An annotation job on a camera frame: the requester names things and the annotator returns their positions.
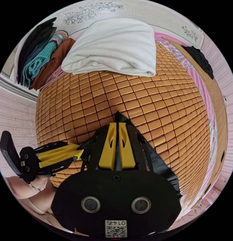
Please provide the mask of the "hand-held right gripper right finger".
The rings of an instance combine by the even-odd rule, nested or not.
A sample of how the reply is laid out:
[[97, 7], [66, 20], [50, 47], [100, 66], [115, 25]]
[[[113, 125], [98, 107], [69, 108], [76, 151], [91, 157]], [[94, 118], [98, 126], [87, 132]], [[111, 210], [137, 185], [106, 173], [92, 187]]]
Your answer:
[[126, 124], [119, 122], [119, 149], [120, 149], [120, 161], [121, 170], [134, 169], [135, 159], [128, 136]]

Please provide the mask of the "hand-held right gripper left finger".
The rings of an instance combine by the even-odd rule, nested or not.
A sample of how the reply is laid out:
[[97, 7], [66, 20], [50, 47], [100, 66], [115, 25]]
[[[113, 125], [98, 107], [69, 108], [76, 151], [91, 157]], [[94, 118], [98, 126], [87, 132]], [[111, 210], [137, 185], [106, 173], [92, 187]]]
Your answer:
[[111, 171], [114, 170], [116, 136], [117, 124], [115, 122], [110, 123], [106, 133], [106, 138], [102, 149], [101, 157], [98, 163], [100, 168], [109, 169]]

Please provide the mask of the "person's left hand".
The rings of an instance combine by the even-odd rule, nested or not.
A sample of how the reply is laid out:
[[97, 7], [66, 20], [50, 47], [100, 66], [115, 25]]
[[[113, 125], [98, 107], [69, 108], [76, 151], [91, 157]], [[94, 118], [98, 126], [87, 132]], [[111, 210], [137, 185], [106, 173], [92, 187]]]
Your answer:
[[48, 179], [49, 179], [49, 177], [47, 177], [45, 175], [39, 175], [35, 178], [34, 181], [29, 183], [29, 186], [37, 192], [43, 191], [46, 188]]

